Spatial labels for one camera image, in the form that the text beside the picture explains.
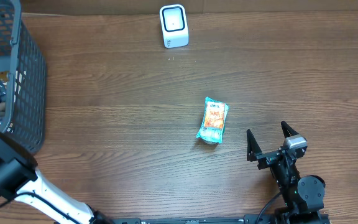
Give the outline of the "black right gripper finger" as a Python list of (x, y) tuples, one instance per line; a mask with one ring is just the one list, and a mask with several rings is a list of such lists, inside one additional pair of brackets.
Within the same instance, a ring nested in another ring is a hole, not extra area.
[(285, 138), (299, 135), (299, 133), (295, 131), (286, 121), (281, 122), (281, 127)]
[(247, 161), (254, 162), (258, 160), (258, 157), (262, 155), (260, 149), (252, 131), (247, 130)]

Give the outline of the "teal snack packet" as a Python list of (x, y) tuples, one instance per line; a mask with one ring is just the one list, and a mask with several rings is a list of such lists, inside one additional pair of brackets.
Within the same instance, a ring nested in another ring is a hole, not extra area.
[[(208, 144), (221, 144), (223, 142), (224, 126), (222, 129), (206, 128), (204, 126), (206, 104), (208, 101), (223, 103), (221, 101), (214, 100), (210, 97), (205, 98), (203, 120), (202, 120), (201, 127), (200, 127), (196, 137), (202, 139), (204, 142), (206, 142)], [(225, 105), (226, 105), (226, 107), (225, 107), (225, 112), (224, 112), (224, 125), (225, 125), (227, 113), (229, 110), (229, 105), (227, 105), (227, 104), (225, 104)]]

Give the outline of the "orange small snack packet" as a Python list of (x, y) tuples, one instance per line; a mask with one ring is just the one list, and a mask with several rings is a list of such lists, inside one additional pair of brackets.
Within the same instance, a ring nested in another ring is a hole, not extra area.
[(224, 103), (208, 101), (206, 104), (204, 126), (206, 128), (222, 129), (224, 126)]

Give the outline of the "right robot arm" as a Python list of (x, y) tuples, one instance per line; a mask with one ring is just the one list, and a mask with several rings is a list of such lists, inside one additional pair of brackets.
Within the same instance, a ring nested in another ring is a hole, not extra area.
[(325, 181), (317, 175), (300, 176), (296, 160), (306, 153), (306, 138), (285, 121), (281, 122), (283, 145), (263, 153), (251, 130), (247, 130), (247, 160), (257, 161), (258, 169), (270, 169), (279, 192), (257, 215), (245, 215), (244, 223), (329, 223), (324, 208)]

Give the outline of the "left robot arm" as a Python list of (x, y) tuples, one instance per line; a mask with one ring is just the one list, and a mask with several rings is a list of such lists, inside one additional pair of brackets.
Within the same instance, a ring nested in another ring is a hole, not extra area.
[(0, 208), (13, 200), (26, 203), (56, 223), (112, 223), (99, 210), (64, 193), (38, 169), (34, 156), (0, 132)]

